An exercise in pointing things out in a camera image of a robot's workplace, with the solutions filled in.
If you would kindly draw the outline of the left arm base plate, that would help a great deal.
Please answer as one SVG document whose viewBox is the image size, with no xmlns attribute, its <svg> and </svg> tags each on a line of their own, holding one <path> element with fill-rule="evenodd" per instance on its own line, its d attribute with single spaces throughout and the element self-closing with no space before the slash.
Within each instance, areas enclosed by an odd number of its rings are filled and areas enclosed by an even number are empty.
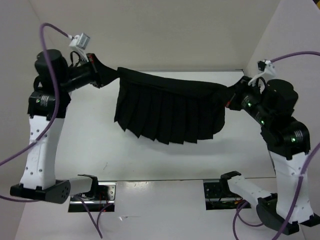
<svg viewBox="0 0 320 240">
<path fill-rule="evenodd" d="M 114 212 L 116 200 L 117 183 L 111 181 L 99 181 L 95 195 L 89 193 L 78 193 L 77 196 L 87 206 L 91 213 Z M 72 196 L 68 206 L 69 213 L 84 213 L 86 209 L 83 203 Z"/>
</svg>

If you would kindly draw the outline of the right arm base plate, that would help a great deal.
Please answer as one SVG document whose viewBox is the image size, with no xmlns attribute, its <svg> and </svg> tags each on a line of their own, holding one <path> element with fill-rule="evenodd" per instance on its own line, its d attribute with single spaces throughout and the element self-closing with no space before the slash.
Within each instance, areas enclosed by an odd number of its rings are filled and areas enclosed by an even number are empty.
<svg viewBox="0 0 320 240">
<path fill-rule="evenodd" d="M 236 209 L 243 198 L 232 192 L 223 191 L 219 181 L 203 182 L 206 210 L 232 210 Z"/>
</svg>

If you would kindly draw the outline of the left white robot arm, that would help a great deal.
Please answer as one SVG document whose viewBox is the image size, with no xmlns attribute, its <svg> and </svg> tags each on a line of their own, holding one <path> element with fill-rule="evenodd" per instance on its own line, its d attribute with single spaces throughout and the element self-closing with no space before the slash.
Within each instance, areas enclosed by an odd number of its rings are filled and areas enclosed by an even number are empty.
<svg viewBox="0 0 320 240">
<path fill-rule="evenodd" d="M 31 148 L 28 150 L 24 173 L 18 184 L 11 186 L 10 195 L 32 201 L 63 204 L 69 196 L 99 196 L 98 178 L 79 174 L 75 178 L 58 180 L 55 161 L 58 143 L 66 118 L 71 92 L 90 84 L 96 74 L 91 54 L 85 60 L 68 65 L 61 52 L 48 50 L 37 55 L 34 67 L 38 76 L 28 99 Z"/>
</svg>

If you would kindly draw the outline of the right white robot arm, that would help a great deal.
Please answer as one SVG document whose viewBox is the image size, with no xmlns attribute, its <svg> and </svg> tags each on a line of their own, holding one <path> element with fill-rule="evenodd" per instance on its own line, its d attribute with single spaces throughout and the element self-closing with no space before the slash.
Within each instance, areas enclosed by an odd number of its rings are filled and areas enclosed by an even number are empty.
<svg viewBox="0 0 320 240">
<path fill-rule="evenodd" d="M 220 177 L 219 191 L 236 194 L 256 210 L 261 223 L 278 234 L 292 235 L 299 226 L 313 227 L 320 218 L 311 208 L 307 168 L 311 160 L 308 128 L 293 117 L 298 93 L 282 79 L 263 82 L 263 89 L 243 77 L 227 88 L 226 107 L 245 111 L 259 125 L 261 136 L 273 159 L 277 192 L 266 191 L 237 171 Z"/>
</svg>

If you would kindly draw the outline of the black pleated skirt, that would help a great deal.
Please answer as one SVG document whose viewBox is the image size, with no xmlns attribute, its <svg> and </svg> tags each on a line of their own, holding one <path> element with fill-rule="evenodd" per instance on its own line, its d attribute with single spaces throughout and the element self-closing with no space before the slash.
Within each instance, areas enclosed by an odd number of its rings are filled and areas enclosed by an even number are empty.
<svg viewBox="0 0 320 240">
<path fill-rule="evenodd" d="M 220 83 L 160 77 L 93 58 L 101 83 L 119 79 L 114 121 L 163 144 L 210 140 L 225 125 L 225 106 L 235 87 Z"/>
</svg>

